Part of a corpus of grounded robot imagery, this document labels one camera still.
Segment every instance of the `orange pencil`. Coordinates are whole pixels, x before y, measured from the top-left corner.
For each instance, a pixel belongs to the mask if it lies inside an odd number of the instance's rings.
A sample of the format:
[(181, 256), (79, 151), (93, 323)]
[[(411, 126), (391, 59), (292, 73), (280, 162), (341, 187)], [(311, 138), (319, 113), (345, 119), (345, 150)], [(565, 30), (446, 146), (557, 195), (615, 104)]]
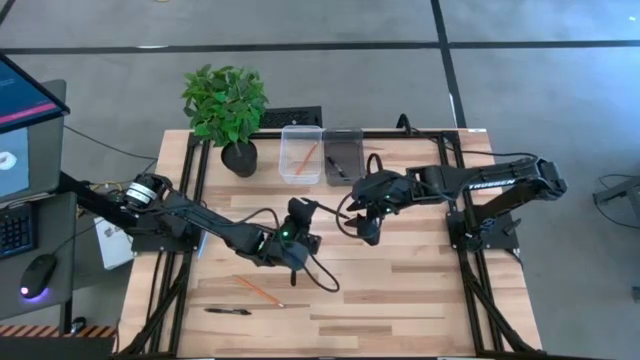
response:
[(311, 154), (313, 154), (313, 151), (316, 149), (316, 147), (318, 147), (317, 141), (315, 144), (313, 144), (313, 146), (311, 147), (311, 150), (309, 150), (309, 152), (307, 153), (307, 156), (304, 158), (304, 161), (302, 162), (302, 164), (300, 164), (300, 166), (298, 167), (298, 170), (296, 170), (296, 175), (300, 175), (304, 167), (309, 162), (309, 159), (311, 158)]
[(238, 275), (234, 275), (234, 278), (236, 279), (237, 282), (241, 283), (242, 285), (248, 287), (249, 289), (255, 291), (258, 293), (258, 295), (262, 296), (263, 298), (267, 299), (269, 302), (278, 305), (280, 307), (284, 307), (284, 304), (282, 304), (278, 299), (274, 298), (273, 296), (267, 294), (266, 292), (262, 291), (259, 287), (253, 285), (252, 283), (248, 282), (247, 280), (245, 280), (243, 277), (238, 276)]

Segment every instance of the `plastic container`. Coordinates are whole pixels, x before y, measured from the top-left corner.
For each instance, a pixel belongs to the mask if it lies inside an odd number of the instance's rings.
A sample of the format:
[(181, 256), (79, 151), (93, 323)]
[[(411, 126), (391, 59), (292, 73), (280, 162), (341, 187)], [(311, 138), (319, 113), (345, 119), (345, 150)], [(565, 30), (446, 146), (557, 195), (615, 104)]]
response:
[(322, 132), (313, 125), (289, 125), (282, 129), (280, 175), (287, 184), (311, 185), (322, 172)]
[(363, 138), (362, 129), (325, 130), (324, 172), (329, 185), (350, 186), (364, 177)]

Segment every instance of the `wooden tabletop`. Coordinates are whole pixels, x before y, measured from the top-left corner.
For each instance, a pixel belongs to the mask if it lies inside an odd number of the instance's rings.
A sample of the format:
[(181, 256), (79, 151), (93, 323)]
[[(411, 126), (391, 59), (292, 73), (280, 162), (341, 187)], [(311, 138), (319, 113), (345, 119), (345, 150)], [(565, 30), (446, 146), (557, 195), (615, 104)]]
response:
[[(188, 131), (164, 135), (156, 172), (179, 183)], [(462, 148), (490, 151), (484, 131), (460, 130)], [(311, 186), (288, 185), (278, 171), (279, 140), (256, 140), (258, 170), (246, 179), (227, 170), (220, 149), (212, 149), (203, 199), (209, 208), (239, 220), (262, 207), (286, 216), (291, 197), (308, 197), (335, 208), (349, 188), (330, 187), (325, 179)], [(378, 153), (385, 168), (404, 173), (411, 166), (439, 164), (437, 147), (426, 139), (365, 140), (365, 157)], [(194, 164), (197, 167), (196, 154)], [(467, 167), (493, 163), (492, 157), (465, 155)], [(196, 171), (192, 171), (192, 193)], [(490, 200), (499, 190), (474, 193)], [(179, 356), (436, 356), (474, 354), (457, 255), (450, 248), (445, 205), (414, 206), (390, 216), (380, 245), (341, 234), (334, 217), (317, 210), (311, 226), (322, 237), (317, 258), (340, 282), (339, 293), (317, 288), (300, 272), (289, 284), (286, 268), (255, 267), (211, 235), (202, 257), (194, 260), (184, 312)], [(269, 215), (255, 222), (273, 227)], [(520, 265), (504, 251), (486, 251), (487, 268), (498, 308), (531, 346), (540, 340)], [(121, 347), (145, 322), (156, 254), (135, 259), (120, 321)], [(309, 261), (311, 272), (331, 287), (330, 279)], [(241, 275), (286, 305), (279, 308), (234, 281)], [(251, 316), (210, 314), (205, 307), (245, 308)], [(491, 348), (485, 312), (479, 305), (484, 342)], [(166, 349), (165, 326), (161, 346)]]

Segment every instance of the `potted plant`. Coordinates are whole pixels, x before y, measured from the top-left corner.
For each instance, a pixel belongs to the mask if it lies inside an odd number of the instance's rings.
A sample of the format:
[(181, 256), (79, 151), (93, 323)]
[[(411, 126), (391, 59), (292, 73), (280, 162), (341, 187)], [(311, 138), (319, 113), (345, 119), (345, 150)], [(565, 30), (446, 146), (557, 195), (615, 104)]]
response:
[(251, 176), (258, 152), (249, 136), (260, 128), (269, 102), (260, 75), (244, 68), (211, 70), (211, 65), (205, 65), (184, 76), (184, 113), (191, 119), (195, 135), (223, 148), (222, 162), (229, 170), (241, 177)]

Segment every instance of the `monitor screen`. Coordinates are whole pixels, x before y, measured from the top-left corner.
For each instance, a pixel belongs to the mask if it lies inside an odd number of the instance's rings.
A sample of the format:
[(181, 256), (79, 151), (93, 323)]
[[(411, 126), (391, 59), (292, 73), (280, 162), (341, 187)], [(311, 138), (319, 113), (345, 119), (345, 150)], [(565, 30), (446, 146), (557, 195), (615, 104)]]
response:
[(69, 108), (0, 55), (0, 134), (66, 115)]

